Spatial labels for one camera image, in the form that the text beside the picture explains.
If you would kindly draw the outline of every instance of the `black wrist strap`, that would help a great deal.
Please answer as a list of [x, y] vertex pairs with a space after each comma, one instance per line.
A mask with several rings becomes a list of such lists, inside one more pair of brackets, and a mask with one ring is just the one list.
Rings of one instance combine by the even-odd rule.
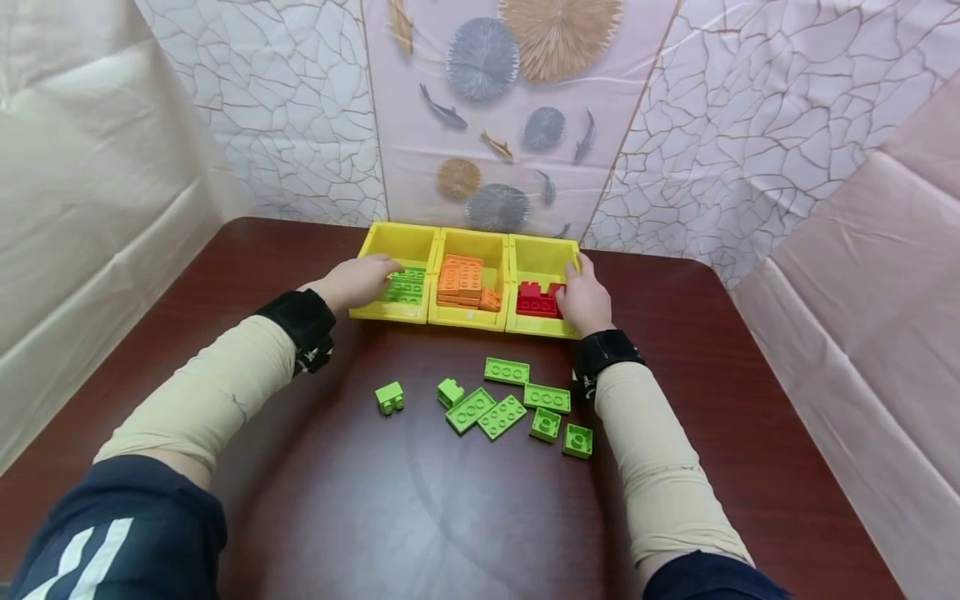
[[293, 340], [297, 347], [294, 375], [301, 371], [317, 372], [329, 362], [333, 350], [330, 330], [337, 319], [313, 290], [286, 292], [253, 314], [280, 325]]
[[628, 362], [647, 364], [626, 333], [620, 329], [607, 329], [580, 341], [573, 370], [584, 386], [587, 399], [593, 400], [600, 373], [610, 365]]

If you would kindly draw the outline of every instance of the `stack of orange bricks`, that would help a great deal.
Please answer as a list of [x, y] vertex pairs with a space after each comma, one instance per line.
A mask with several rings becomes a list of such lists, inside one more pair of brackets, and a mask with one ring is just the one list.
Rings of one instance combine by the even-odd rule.
[[456, 254], [445, 256], [437, 304], [500, 312], [500, 295], [483, 285], [483, 260]]

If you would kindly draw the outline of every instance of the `cracked pattern wall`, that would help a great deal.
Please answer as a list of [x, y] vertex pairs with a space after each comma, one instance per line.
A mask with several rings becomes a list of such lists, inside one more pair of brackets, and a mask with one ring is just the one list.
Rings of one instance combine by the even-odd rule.
[[733, 287], [956, 72], [958, 47], [956, 0], [687, 0], [584, 245], [694, 258]]
[[262, 214], [387, 217], [359, 0], [137, 0]]

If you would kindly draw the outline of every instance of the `white stripe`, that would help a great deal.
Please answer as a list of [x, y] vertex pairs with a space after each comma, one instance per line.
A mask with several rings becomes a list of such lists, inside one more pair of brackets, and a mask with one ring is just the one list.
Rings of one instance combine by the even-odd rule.
[[93, 600], [94, 594], [97, 593], [97, 586], [107, 577], [107, 571], [117, 553], [120, 552], [120, 546], [127, 540], [132, 523], [131, 517], [118, 518], [110, 523], [104, 545], [100, 546], [97, 553], [90, 559], [67, 600]]
[[63, 554], [60, 555], [60, 565], [57, 567], [57, 575], [43, 582], [43, 585], [39, 588], [24, 596], [23, 600], [45, 600], [50, 588], [52, 588], [56, 582], [80, 566], [80, 558], [84, 553], [84, 547], [86, 543], [90, 541], [90, 536], [92, 535], [93, 528], [90, 527], [74, 536], [73, 539], [70, 540], [70, 543], [66, 544], [66, 548], [63, 549]]

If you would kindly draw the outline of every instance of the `navy sleeve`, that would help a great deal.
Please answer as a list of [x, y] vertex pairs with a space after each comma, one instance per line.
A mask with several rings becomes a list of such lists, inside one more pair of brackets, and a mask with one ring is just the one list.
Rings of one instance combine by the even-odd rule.
[[665, 564], [643, 591], [643, 600], [788, 600], [788, 594], [752, 566], [706, 552]]
[[213, 495], [160, 461], [118, 456], [94, 465], [50, 512], [8, 594], [215, 599], [226, 543]]

